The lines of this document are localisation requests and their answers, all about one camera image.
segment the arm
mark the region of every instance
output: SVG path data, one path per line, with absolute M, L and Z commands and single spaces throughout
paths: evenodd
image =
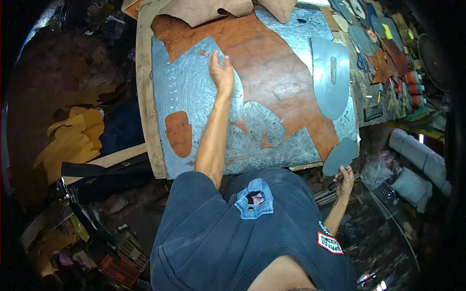
M 343 215 L 345 214 L 346 206 L 348 206 L 348 201 L 350 200 L 350 194 L 354 184 L 354 175 L 351 166 L 348 166 L 346 168 L 340 166 L 340 173 L 335 175 L 333 181 L 336 181 L 340 177 L 340 175 L 343 175 L 343 183 L 337 186 L 336 201 L 333 204 L 333 207 L 330 210 L 329 215 L 323 222 L 325 227 L 333 236 L 336 235 L 338 226 L 340 225 Z
M 209 60 L 210 76 L 217 86 L 217 98 L 202 134 L 194 170 L 208 176 L 217 189 L 222 181 L 225 162 L 226 127 L 230 112 L 231 95 L 234 87 L 233 67 L 225 56 L 223 67 L 219 64 L 219 52 L 216 50 Z

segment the red patch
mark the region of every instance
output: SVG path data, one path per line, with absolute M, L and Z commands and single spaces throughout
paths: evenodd
M 330 237 L 321 233 L 320 231 L 317 232 L 317 244 L 324 249 L 328 250 L 332 254 L 342 255 L 343 250 L 340 244 L 336 241 L 335 238 Z

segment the embroidered patch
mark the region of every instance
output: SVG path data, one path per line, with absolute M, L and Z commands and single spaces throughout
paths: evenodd
M 328 234 L 329 236 L 331 236 L 332 234 L 329 232 L 329 230 L 325 227 L 325 225 L 323 225 L 322 221 L 319 220 L 319 225 L 321 226 L 323 232 L 325 232 L 326 234 Z
M 342 247 L 333 237 L 324 235 L 320 231 L 317 233 L 317 243 L 319 246 L 327 249 L 332 254 L 343 254 Z

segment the navy blue shirt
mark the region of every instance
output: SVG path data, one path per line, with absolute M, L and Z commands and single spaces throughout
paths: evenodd
M 265 201 L 245 203 L 249 190 L 264 192 Z M 225 201 L 199 172 L 174 180 L 151 254 L 153 290 L 244 291 L 283 255 L 299 262 L 317 289 L 357 290 L 353 263 L 299 176 L 281 168 L 249 171 L 230 178 L 230 195 Z

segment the left hand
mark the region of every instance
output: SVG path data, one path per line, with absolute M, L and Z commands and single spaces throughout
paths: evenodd
M 354 174 L 351 166 L 346 168 L 340 166 L 340 173 L 335 175 L 333 181 L 335 182 L 341 175 L 343 175 L 343 182 L 336 187 L 336 198 L 349 199 L 354 185 Z
M 215 86 L 217 86 L 218 94 L 230 97 L 234 87 L 234 73 L 230 57 L 227 55 L 225 56 L 222 67 L 219 63 L 219 51 L 215 50 L 209 60 L 209 70 L 210 76 Z

